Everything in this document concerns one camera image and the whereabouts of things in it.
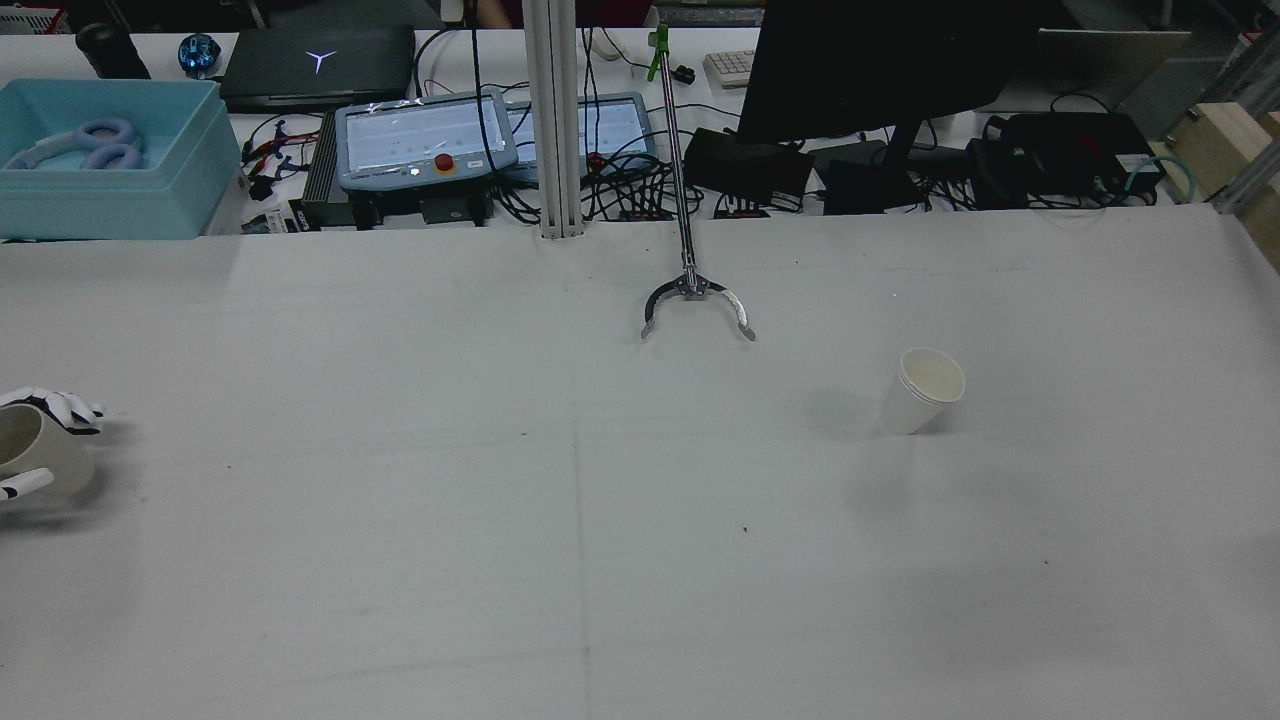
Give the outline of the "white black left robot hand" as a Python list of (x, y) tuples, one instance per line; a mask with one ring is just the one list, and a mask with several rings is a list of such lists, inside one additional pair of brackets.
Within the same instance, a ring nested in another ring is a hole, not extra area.
[(70, 392), (20, 387), (1, 398), (1, 492), (69, 497), (90, 487), (95, 465), (81, 441), (101, 430), (102, 407)]

